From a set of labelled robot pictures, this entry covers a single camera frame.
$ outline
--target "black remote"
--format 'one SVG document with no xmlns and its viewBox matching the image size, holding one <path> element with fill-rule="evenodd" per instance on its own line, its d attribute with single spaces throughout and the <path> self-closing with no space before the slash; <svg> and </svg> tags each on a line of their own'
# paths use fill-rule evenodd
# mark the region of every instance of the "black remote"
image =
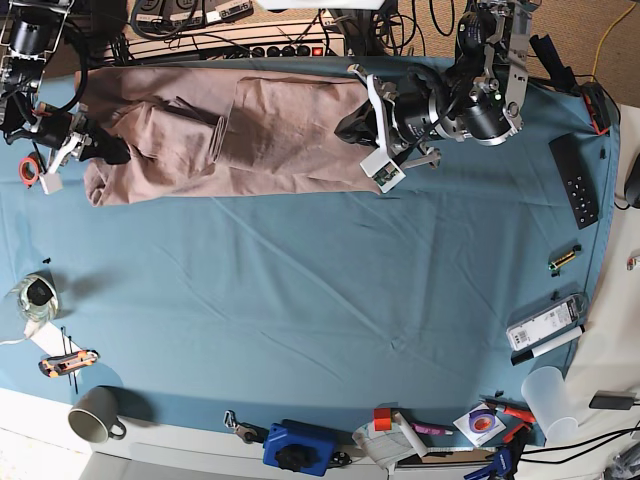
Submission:
<svg viewBox="0 0 640 480">
<path fill-rule="evenodd" d="M 598 200 L 578 147 L 578 139 L 573 134 L 563 135 L 549 143 L 576 223 L 582 230 L 598 221 Z"/>
</svg>

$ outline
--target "black marker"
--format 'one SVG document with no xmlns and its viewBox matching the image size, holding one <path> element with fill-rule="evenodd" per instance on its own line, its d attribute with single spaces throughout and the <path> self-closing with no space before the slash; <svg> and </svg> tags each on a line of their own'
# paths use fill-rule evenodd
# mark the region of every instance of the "black marker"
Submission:
<svg viewBox="0 0 640 480">
<path fill-rule="evenodd" d="M 531 360 L 532 358 L 539 357 L 540 355 L 544 355 L 547 352 L 550 352 L 554 348 L 558 348 L 565 343 L 569 343 L 571 340 L 578 338 L 580 335 L 584 333 L 584 325 L 580 325 L 579 327 L 573 328 L 568 332 L 563 333 L 562 335 L 558 335 L 557 337 L 552 338 L 548 342 L 543 343 L 542 345 L 538 345 L 537 347 L 533 347 L 531 350 L 527 350 L 526 352 L 522 352 L 515 357 L 511 357 L 512 365 L 519 365 L 522 362 L 526 362 L 527 360 Z"/>
</svg>

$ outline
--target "pen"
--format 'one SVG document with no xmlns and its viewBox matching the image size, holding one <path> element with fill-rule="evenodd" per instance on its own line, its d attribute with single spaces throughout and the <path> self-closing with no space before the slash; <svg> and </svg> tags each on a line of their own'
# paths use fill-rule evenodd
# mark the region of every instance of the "pen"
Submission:
<svg viewBox="0 0 640 480">
<path fill-rule="evenodd" d="M 418 433 L 423 435 L 453 435 L 451 430 L 438 425 L 429 425 L 426 423 L 412 423 L 411 427 Z"/>
<path fill-rule="evenodd" d="M 580 335 L 584 333 L 584 326 L 580 325 L 579 327 L 573 328 L 568 332 L 563 333 L 562 335 L 558 335 L 555 338 L 552 338 L 548 342 L 543 343 L 537 347 L 533 347 L 531 350 L 527 350 L 522 352 L 515 357 L 511 357 L 511 363 L 513 365 L 518 365 L 522 362 L 526 362 L 527 360 L 531 360 L 532 358 L 539 357 L 547 352 L 550 352 L 554 348 L 558 348 L 565 343 L 569 343 L 571 340 L 578 338 Z"/>
</svg>

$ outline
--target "mug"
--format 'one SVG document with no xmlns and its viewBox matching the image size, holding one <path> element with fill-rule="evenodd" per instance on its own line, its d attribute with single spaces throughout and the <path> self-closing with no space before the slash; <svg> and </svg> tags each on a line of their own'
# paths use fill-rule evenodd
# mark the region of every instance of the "mug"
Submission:
<svg viewBox="0 0 640 480">
<path fill-rule="evenodd" d="M 89 390 L 69 410 L 67 419 L 71 429 L 83 440 L 91 443 L 104 443 L 109 438 L 122 440 L 127 429 L 118 420 L 118 403 L 116 397 L 105 387 Z M 113 426 L 122 433 L 113 433 Z"/>
</svg>

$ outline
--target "pink fabric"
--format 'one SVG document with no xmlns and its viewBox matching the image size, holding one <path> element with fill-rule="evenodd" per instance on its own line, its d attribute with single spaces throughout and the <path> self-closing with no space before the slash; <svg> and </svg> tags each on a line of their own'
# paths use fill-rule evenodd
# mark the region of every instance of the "pink fabric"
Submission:
<svg viewBox="0 0 640 480">
<path fill-rule="evenodd" d="M 278 72 L 108 68 L 91 73 L 88 116 L 121 136 L 126 165 L 91 161 L 94 206 L 161 196 L 378 191 L 338 122 L 367 98 L 344 78 Z"/>
</svg>

